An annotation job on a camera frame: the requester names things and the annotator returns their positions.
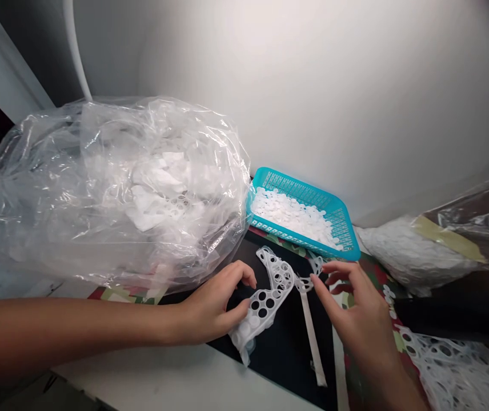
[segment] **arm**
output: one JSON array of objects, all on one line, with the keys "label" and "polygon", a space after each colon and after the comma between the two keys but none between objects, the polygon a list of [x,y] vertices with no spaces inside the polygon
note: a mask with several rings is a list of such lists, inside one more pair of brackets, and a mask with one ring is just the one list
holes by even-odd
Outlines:
[{"label": "arm", "polygon": [[249,300],[226,312],[241,280],[256,287],[252,269],[237,261],[174,305],[1,300],[0,381],[111,350],[200,344],[221,337],[246,316]]},{"label": "arm", "polygon": [[[331,261],[323,266],[330,276],[326,284],[339,280],[331,292],[317,276],[311,279],[342,343],[348,348],[361,372],[367,377],[380,399],[393,411],[428,411],[413,380],[406,373],[395,345],[389,307],[374,285],[356,263]],[[352,292],[355,305],[348,310],[334,301],[332,294]]]}]

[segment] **white pipe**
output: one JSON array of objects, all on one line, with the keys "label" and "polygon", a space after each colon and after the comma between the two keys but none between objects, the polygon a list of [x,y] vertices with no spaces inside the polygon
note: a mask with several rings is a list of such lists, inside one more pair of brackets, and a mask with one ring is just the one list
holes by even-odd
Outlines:
[{"label": "white pipe", "polygon": [[75,66],[77,77],[79,78],[81,90],[83,91],[85,98],[88,101],[92,101],[89,84],[86,82],[83,62],[81,61],[81,54],[79,53],[79,45],[77,44],[77,33],[75,32],[75,18],[73,14],[73,0],[63,0],[63,18],[66,22],[67,42],[69,43],[71,58],[73,58],[73,65]]}]

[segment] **plastic basket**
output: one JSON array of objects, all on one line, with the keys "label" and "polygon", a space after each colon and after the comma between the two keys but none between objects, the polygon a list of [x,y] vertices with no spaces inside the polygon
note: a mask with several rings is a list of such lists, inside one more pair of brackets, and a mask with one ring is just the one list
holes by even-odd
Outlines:
[{"label": "plastic basket", "polygon": [[319,210],[325,210],[324,218],[332,223],[332,236],[340,240],[338,244],[343,245],[343,250],[335,250],[318,241],[311,240],[292,230],[258,217],[256,214],[252,216],[251,225],[285,241],[308,248],[323,257],[338,257],[349,261],[357,261],[360,258],[359,244],[351,225],[349,213],[346,205],[338,197],[268,167],[261,167],[257,170],[252,184],[255,189],[258,187],[263,187],[266,190],[277,188],[280,193],[284,193],[302,204],[316,206]]}]

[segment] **black table mat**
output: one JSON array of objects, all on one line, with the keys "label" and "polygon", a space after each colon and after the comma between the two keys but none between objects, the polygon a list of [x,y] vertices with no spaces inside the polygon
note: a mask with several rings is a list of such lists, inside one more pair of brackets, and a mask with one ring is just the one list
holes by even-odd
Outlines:
[{"label": "black table mat", "polygon": [[[267,271],[256,256],[256,251],[263,245],[270,247],[278,257],[289,263],[299,276],[309,277],[311,266],[305,258],[248,231],[235,253],[234,260],[242,260],[252,267],[259,289],[270,287]],[[236,307],[253,293],[252,288],[240,284],[233,293],[227,309]],[[178,303],[190,294],[191,292],[185,292],[165,296],[161,304]],[[337,401],[332,324],[315,291],[308,293],[308,300],[328,387],[318,387],[316,384],[302,301],[297,290],[292,290],[279,308],[273,325],[256,337],[249,367],[320,408],[335,409]],[[241,362],[239,352],[229,336],[214,340],[209,345]]]}]

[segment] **plastic bag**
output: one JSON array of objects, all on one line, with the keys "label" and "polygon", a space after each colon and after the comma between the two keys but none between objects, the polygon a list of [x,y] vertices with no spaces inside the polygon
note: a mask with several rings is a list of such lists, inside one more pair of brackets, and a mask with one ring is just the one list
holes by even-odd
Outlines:
[{"label": "plastic bag", "polygon": [[431,295],[431,289],[473,271],[477,262],[427,239],[412,228],[414,217],[397,218],[378,228],[357,228],[368,252],[411,293]]},{"label": "plastic bag", "polygon": [[176,99],[32,114],[0,146],[0,250],[62,278],[191,289],[246,232],[249,168],[227,117]]},{"label": "plastic bag", "polygon": [[357,233],[397,281],[428,296],[432,288],[489,269],[489,182],[416,218]]}]

